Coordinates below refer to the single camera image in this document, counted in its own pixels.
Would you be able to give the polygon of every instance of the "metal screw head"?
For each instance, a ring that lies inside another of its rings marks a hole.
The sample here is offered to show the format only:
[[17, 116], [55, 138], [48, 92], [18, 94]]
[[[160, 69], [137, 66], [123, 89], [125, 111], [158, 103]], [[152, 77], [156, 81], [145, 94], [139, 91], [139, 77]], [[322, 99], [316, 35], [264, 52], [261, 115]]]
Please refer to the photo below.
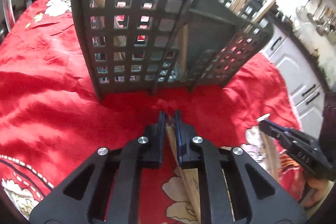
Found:
[[138, 142], [141, 143], [141, 144], [148, 143], [148, 138], [142, 136], [138, 139]]
[[108, 151], [109, 150], [106, 147], [102, 147], [102, 148], [99, 148], [97, 152], [100, 156], [104, 156], [108, 153]]
[[201, 143], [201, 142], [203, 142], [203, 138], [200, 137], [200, 136], [196, 136], [196, 137], [193, 138], [193, 142], [194, 143]]
[[235, 147], [232, 149], [232, 152], [236, 155], [241, 155], [243, 153], [243, 150], [240, 147]]

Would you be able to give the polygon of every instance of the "white flower print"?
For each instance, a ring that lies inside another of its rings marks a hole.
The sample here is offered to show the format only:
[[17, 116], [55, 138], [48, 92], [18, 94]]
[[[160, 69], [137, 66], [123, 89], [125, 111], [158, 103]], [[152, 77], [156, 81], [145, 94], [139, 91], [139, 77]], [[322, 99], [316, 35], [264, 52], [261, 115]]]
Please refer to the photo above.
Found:
[[185, 224], [199, 224], [180, 176], [170, 178], [162, 190], [175, 201], [167, 208], [167, 217]]
[[47, 3], [46, 15], [57, 17], [66, 11], [71, 12], [71, 0], [49, 0]]
[[258, 126], [251, 127], [245, 131], [245, 139], [247, 144], [242, 144], [240, 147], [244, 149], [259, 165], [268, 170], [268, 159], [265, 151], [260, 130]]
[[13, 180], [2, 179], [1, 185], [16, 208], [26, 219], [29, 219], [31, 211], [39, 203], [34, 200], [32, 193], [28, 189], [21, 189]]

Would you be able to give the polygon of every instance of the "red tablecloth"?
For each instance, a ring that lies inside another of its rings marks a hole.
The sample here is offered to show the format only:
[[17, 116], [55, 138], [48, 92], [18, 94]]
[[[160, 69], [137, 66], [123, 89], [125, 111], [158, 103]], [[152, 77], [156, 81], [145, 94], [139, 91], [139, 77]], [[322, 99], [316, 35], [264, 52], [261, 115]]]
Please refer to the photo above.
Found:
[[[180, 109], [199, 135], [218, 147], [245, 144], [265, 166], [256, 119], [270, 113], [272, 121], [299, 128], [285, 83], [262, 54], [224, 89], [120, 93], [98, 102], [67, 9], [69, 0], [37, 0], [0, 46], [0, 174], [26, 216], [97, 148], [120, 148], [141, 136], [146, 125], [157, 122], [160, 110], [173, 115]], [[175, 168], [166, 144], [162, 168], [143, 171], [142, 223], [196, 223]], [[289, 159], [280, 183], [294, 198], [301, 197], [301, 170]]]

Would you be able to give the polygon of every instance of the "black plastic basket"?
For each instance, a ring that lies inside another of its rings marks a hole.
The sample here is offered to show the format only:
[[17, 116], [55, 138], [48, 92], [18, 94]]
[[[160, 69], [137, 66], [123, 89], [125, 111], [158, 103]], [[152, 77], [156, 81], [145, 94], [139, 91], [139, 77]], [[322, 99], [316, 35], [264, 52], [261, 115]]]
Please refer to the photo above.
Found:
[[[256, 7], [251, 4], [238, 17], [228, 9], [232, 1], [106, 0], [104, 8], [97, 8], [93, 0], [71, 0], [75, 29], [97, 96], [225, 85], [273, 35], [268, 22], [261, 27], [248, 20]], [[115, 17], [121, 28], [114, 27]], [[175, 38], [186, 24], [187, 74], [179, 75]], [[114, 37], [120, 36], [126, 37], [126, 43], [115, 45]]]

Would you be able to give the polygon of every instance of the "white kitchen cabinet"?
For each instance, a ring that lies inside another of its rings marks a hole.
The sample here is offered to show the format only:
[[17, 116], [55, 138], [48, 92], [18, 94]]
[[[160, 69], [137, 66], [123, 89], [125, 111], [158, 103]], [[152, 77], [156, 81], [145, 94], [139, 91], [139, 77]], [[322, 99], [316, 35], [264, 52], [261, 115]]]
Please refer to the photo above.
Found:
[[262, 50], [268, 57], [270, 57], [287, 38], [287, 36], [276, 25], [273, 25], [273, 27], [274, 34], [271, 40]]
[[321, 85], [308, 61], [289, 38], [270, 56], [270, 60], [280, 71], [295, 105]]
[[318, 138], [323, 122], [325, 93], [320, 86], [310, 96], [296, 106], [304, 133]]

